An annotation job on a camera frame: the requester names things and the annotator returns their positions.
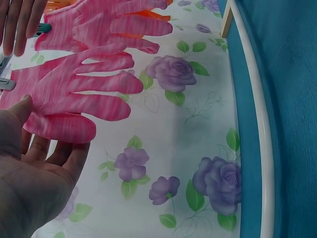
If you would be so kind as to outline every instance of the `human hand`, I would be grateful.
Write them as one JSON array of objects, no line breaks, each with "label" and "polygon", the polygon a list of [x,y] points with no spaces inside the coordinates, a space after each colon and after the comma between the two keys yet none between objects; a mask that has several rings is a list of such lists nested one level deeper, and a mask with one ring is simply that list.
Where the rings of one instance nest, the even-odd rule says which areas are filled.
[{"label": "human hand", "polygon": [[90,144],[50,141],[22,129],[32,110],[27,96],[0,110],[0,237],[29,238],[65,207],[84,167]]},{"label": "human hand", "polygon": [[4,31],[3,53],[6,56],[12,54],[16,28],[14,54],[23,55],[26,40],[36,33],[47,2],[48,0],[0,0],[0,45]]}]

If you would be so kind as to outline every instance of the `flower print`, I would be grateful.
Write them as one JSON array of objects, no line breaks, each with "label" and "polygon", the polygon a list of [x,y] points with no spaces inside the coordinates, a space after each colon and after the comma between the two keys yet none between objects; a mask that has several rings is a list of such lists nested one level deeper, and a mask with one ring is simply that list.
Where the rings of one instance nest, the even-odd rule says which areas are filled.
[{"label": "flower print", "polygon": [[206,25],[203,25],[203,24],[197,24],[196,29],[200,32],[203,32],[203,33],[211,33],[210,28]]},{"label": "flower print", "polygon": [[179,1],[177,5],[179,5],[179,6],[188,6],[190,4],[192,4],[191,1]]},{"label": "flower print", "polygon": [[200,4],[206,7],[211,12],[220,12],[218,0],[202,0]]},{"label": "flower print", "polygon": [[194,68],[183,58],[174,56],[155,57],[145,68],[145,73],[158,80],[162,89],[182,92],[186,85],[196,84]]},{"label": "flower print", "polygon": [[57,220],[65,220],[75,211],[75,199],[78,196],[78,192],[78,187],[75,187],[66,206],[64,207],[62,212],[56,217]]},{"label": "flower print", "polygon": [[202,158],[193,176],[197,192],[208,196],[212,208],[225,216],[237,211],[241,202],[241,170],[220,157]]},{"label": "flower print", "polygon": [[179,185],[179,178],[172,176],[167,179],[161,176],[152,184],[149,199],[153,205],[161,205],[177,194]]},{"label": "flower print", "polygon": [[147,172],[145,163],[149,156],[144,149],[137,150],[134,146],[124,149],[124,153],[117,156],[114,167],[120,169],[119,177],[130,182],[132,179],[141,179]]}]

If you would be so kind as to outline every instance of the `glove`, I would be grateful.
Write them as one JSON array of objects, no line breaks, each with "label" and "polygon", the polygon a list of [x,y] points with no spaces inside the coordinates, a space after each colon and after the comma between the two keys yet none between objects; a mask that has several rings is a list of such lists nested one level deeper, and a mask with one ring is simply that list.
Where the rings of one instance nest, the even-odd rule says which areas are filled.
[{"label": "glove", "polygon": [[[83,91],[140,93],[142,82],[128,72],[113,76],[78,75],[133,67],[132,56],[123,44],[91,48],[81,53],[45,62],[43,65],[14,70],[15,89],[4,91],[0,108],[6,109],[25,94],[33,98],[33,111],[24,124],[30,133],[52,140],[86,143],[96,136],[95,124],[80,113],[115,121],[130,115],[129,105],[119,97],[79,94]],[[83,64],[91,57],[107,60]]]},{"label": "glove", "polygon": [[163,36],[172,32],[172,25],[166,21],[135,14],[157,7],[167,8],[166,0],[79,0],[44,15],[52,30],[37,38],[35,49],[81,52],[121,42],[128,48],[156,54],[158,44],[131,35]]}]

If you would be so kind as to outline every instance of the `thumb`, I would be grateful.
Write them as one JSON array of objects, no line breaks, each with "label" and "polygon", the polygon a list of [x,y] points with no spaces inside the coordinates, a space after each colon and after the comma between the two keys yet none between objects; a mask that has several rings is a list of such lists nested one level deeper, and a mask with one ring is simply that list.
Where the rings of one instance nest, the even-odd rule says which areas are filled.
[{"label": "thumb", "polygon": [[14,104],[7,109],[8,112],[12,113],[21,123],[21,127],[29,118],[33,107],[33,101],[30,95],[24,95],[21,101]]}]

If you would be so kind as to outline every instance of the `white frame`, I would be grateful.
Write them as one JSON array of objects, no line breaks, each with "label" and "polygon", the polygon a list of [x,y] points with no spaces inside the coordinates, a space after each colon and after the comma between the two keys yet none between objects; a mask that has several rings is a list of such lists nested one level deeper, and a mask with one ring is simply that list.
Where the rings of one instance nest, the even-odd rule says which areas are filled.
[{"label": "white frame", "polygon": [[273,238],[274,229],[274,165],[271,132],[258,65],[243,19],[235,0],[227,0],[220,35],[227,37],[235,19],[250,75],[259,130],[262,171],[262,220],[260,238]]}]

